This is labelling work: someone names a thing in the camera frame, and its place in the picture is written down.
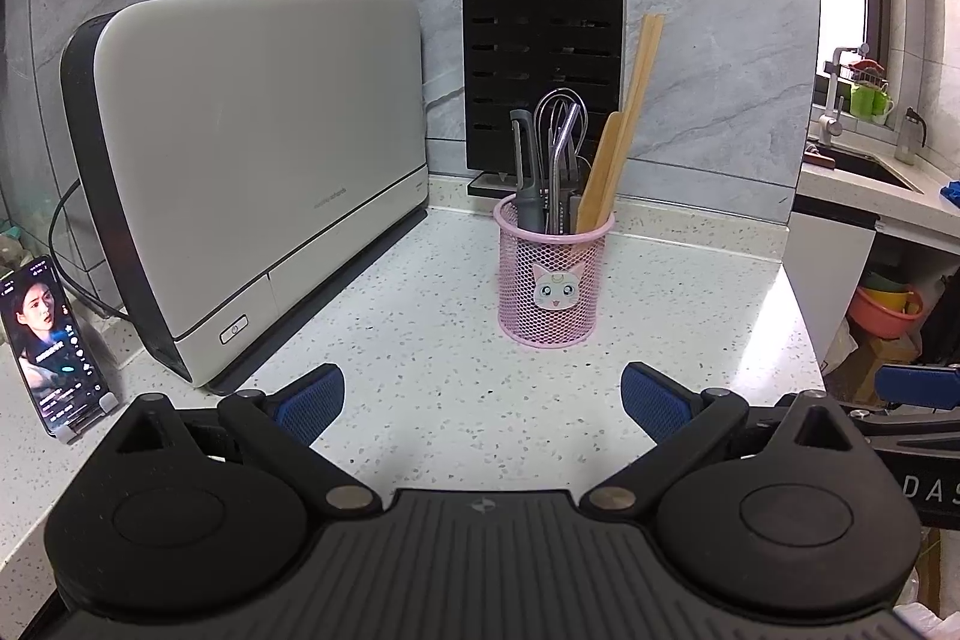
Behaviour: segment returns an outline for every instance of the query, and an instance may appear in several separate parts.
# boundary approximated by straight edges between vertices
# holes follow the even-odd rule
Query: phone stand
[[[116,396],[113,395],[113,391],[107,391],[107,393],[100,397],[100,409],[103,411],[102,413],[80,418],[80,420],[76,422],[76,429],[71,427],[69,424],[64,424],[64,426],[56,429],[54,432],[54,437],[59,439],[59,441],[64,445],[68,442],[72,442],[77,435],[80,434],[80,432],[83,432],[83,430],[86,429],[86,427],[88,427],[94,421],[104,417],[104,415],[109,414],[112,410],[115,410],[117,407],[119,407],[119,405],[120,402],[118,402]]]

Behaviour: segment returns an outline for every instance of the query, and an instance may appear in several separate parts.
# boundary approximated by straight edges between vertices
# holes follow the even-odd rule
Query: power cord
[[[79,178],[74,180],[73,185],[66,189],[66,193],[61,196],[61,200],[56,202],[56,207],[54,207],[53,218],[50,218],[50,231],[47,234],[47,247],[50,248],[50,259],[54,263],[56,273],[61,276],[61,280],[64,280],[64,282],[67,284],[67,287],[69,287],[69,289],[72,290],[75,295],[77,295],[77,298],[80,299],[83,304],[88,307],[93,306],[94,308],[100,308],[105,313],[110,314],[113,317],[118,317],[121,320],[126,320],[128,323],[133,323],[128,314],[122,313],[115,307],[109,306],[107,302],[102,300],[94,293],[91,293],[89,290],[85,289],[76,280],[70,277],[70,275],[64,271],[64,267],[59,262],[59,258],[56,256],[56,248],[54,247],[54,228],[56,227],[56,219],[59,218],[59,214],[64,210],[64,204],[66,204],[66,200],[70,199],[70,196],[73,196],[74,191],[78,188],[80,188]]]

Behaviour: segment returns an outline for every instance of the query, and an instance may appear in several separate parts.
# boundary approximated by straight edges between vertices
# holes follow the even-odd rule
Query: blue object
[[[885,402],[953,410],[960,404],[960,374],[949,366],[892,365],[874,375],[874,389]]]
[[[660,444],[693,420],[700,397],[640,362],[629,363],[620,376],[623,410]]]
[[[956,207],[960,207],[960,181],[953,180],[952,182],[947,183],[940,189],[940,196],[943,196],[944,199],[953,204]]]
[[[284,432],[311,445],[344,408],[344,373],[333,363],[311,370],[268,397],[266,410]]]

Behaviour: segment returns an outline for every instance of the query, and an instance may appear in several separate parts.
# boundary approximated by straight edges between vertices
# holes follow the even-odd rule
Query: pink mesh cup
[[[534,234],[517,228],[514,198],[493,208],[500,227],[500,328],[531,347],[582,342],[597,324],[603,248],[613,214],[587,234]]]

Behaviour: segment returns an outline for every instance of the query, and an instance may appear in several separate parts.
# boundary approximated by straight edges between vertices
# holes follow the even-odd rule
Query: cat sticker
[[[580,278],[586,261],[574,263],[570,271],[551,272],[534,263],[534,304],[541,310],[569,310],[580,301]]]

